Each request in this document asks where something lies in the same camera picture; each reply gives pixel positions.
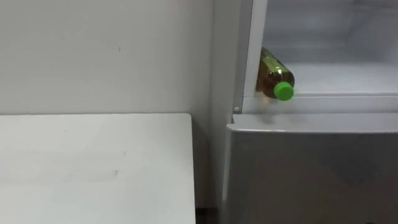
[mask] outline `plastic bottle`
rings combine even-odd
[[[294,76],[267,49],[261,49],[256,91],[280,101],[290,100],[294,95]]]

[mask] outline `refrigerator door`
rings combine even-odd
[[[398,223],[398,114],[234,115],[226,223]]]

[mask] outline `open refrigerator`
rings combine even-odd
[[[261,47],[291,100],[255,91]],[[398,223],[397,0],[216,0],[213,48],[220,223]]]

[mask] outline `green bottle cap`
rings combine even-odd
[[[275,96],[281,101],[290,100],[294,95],[294,89],[288,82],[280,82],[274,88]]]

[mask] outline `tabletop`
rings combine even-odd
[[[0,223],[195,222],[188,114],[0,116]]]

